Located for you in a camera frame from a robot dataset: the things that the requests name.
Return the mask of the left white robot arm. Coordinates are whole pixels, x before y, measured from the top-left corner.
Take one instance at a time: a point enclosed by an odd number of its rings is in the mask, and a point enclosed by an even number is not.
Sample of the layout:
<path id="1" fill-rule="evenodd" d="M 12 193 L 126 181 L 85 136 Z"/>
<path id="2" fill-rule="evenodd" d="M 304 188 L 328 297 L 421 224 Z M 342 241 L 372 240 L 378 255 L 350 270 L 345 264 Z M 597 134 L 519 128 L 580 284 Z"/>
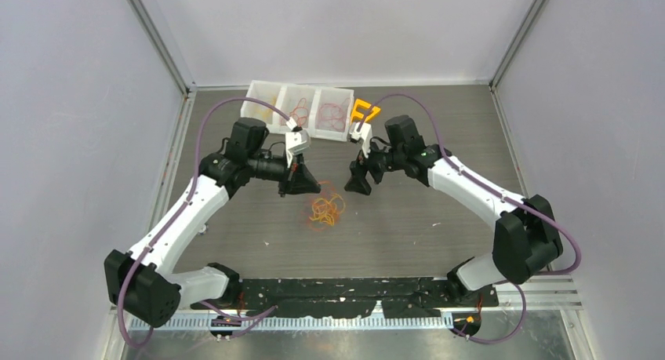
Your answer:
<path id="1" fill-rule="evenodd" d="M 263 148 L 269 131 L 256 118 L 240 118 L 223 148 L 205 156 L 166 215 L 130 250 L 113 250 L 104 261 L 107 291 L 118 309 L 158 328 L 183 307 L 213 300 L 233 307 L 241 296 L 238 273 L 212 263 L 177 274 L 174 267 L 209 219 L 250 180 L 274 181 L 278 194 L 317 194 L 320 183 L 304 164 L 309 134 L 289 120 L 285 150 L 275 155 Z"/>

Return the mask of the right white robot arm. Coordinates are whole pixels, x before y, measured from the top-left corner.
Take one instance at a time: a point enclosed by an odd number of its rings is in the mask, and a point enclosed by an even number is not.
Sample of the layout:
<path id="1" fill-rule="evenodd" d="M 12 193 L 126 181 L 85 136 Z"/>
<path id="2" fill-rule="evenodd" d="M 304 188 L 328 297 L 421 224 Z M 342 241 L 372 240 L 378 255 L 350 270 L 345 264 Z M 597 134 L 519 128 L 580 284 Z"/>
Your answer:
<path id="1" fill-rule="evenodd" d="M 563 253 L 548 200 L 524 198 L 467 169 L 437 144 L 427 145 L 408 115 L 386 121 L 388 138 L 372 134 L 370 125 L 354 123 L 348 139 L 360 144 L 350 164 L 345 190 L 370 195 L 367 179 L 380 183 L 383 175 L 402 171 L 426 187 L 442 192 L 468 208 L 493 230 L 492 250 L 454 267 L 446 276 L 449 298 L 468 305 L 479 289 L 508 281 L 520 285 Z"/>

